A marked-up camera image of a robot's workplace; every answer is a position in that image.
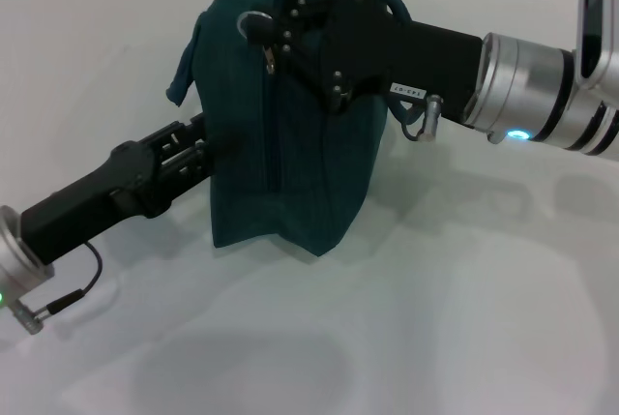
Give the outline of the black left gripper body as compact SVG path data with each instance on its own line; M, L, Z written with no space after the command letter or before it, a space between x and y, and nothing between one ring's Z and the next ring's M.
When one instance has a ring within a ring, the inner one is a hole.
M158 190L166 156L141 141L120 144L91 173L25 210L21 239L49 265L119 222L162 214L171 205Z

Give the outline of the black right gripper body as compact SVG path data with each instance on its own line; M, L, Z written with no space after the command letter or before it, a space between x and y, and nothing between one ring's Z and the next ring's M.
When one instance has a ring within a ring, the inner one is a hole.
M422 105L442 98L442 116L461 124L482 58L479 37L414 21L400 0L335 0L319 45L325 94L393 95Z

